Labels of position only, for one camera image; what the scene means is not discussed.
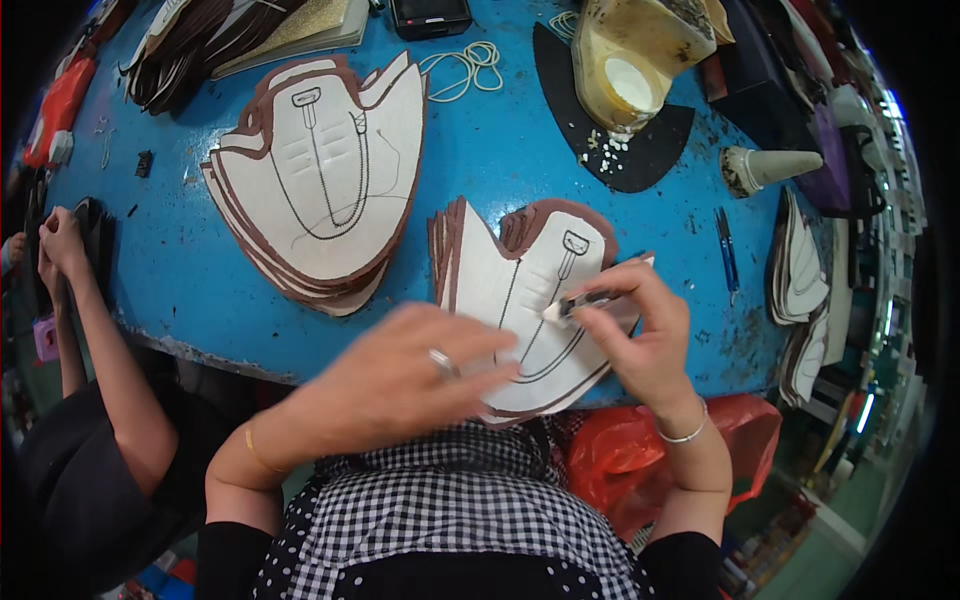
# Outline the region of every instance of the black pants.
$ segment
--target black pants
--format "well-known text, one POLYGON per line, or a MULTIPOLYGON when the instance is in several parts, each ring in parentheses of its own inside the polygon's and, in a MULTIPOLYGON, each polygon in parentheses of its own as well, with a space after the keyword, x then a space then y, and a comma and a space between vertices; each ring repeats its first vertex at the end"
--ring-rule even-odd
POLYGON ((113 438, 96 381, 66 398, 27 434, 19 471, 47 542, 90 591, 118 586, 204 522, 204 474, 227 437, 201 398, 152 382, 179 435, 167 473, 147 497, 113 438))

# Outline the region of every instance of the gold bracelet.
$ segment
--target gold bracelet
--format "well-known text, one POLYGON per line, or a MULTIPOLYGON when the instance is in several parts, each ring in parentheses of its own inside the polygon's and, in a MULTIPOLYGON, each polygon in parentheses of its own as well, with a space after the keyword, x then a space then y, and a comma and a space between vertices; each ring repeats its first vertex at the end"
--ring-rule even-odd
POLYGON ((257 463, 259 463, 260 466, 262 466, 262 467, 264 467, 264 468, 268 468, 268 469, 273 470, 273 471, 276 471, 276 472, 278 472, 278 473, 286 473, 286 472, 289 472, 289 471, 284 470, 284 469, 282 469, 282 468, 271 467, 270 465, 268 465, 267 463, 265 463, 265 462, 263 461, 263 459, 260 458, 260 455, 256 453, 256 448, 253 447, 253 430, 251 429, 251 426, 250 426, 250 425, 247 425, 247 448, 250 449, 250 452, 251 452, 251 454, 253 455, 253 459, 254 459, 257 463))

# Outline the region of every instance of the silver ring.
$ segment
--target silver ring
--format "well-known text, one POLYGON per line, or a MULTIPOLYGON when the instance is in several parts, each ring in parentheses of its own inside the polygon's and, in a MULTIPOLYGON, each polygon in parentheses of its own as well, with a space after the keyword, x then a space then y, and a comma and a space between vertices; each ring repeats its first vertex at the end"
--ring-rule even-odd
POLYGON ((444 379, 456 379, 460 376, 460 370, 453 365, 453 361, 446 354, 436 348, 431 348, 426 352, 426 355, 437 365, 444 379))

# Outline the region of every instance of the black semicircle pad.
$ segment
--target black semicircle pad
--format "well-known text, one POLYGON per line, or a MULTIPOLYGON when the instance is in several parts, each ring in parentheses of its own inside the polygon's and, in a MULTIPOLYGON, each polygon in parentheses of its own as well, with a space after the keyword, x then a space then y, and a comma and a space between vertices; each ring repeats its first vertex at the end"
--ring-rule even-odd
POLYGON ((607 132, 580 106, 570 48, 541 23, 534 25, 534 61, 546 104, 566 143, 575 156, 587 153, 587 170, 608 187, 620 192, 642 192, 663 179, 680 158, 693 126, 693 108, 663 105, 660 114, 630 140, 629 152, 610 148, 609 152, 616 154, 618 160, 607 159, 611 169, 601 173, 603 145, 609 143, 607 132), (598 136, 598 146, 591 150, 587 138, 594 129, 602 132, 603 137, 598 136), (617 169, 618 164, 623 165, 622 170, 617 169))

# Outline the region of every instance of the silver bracelet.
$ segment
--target silver bracelet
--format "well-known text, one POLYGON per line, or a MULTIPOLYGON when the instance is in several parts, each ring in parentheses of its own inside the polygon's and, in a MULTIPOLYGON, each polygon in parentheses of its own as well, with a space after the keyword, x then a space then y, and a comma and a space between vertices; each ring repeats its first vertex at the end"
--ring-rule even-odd
POLYGON ((686 436, 685 438, 674 439, 674 438, 666 437, 665 435, 663 435, 663 432, 660 431, 660 428, 657 427, 656 420, 654 420, 654 429, 656 429, 657 433, 660 434, 660 437, 662 437, 663 440, 669 444, 684 444, 686 442, 689 442, 690 440, 700 435, 700 432, 704 430, 704 426, 707 425, 707 419, 710 418, 709 414, 707 413, 707 401, 704 400, 703 398, 700 398, 700 403, 704 405, 704 422, 700 423, 700 426, 697 427, 697 430, 691 433, 690 435, 686 436))

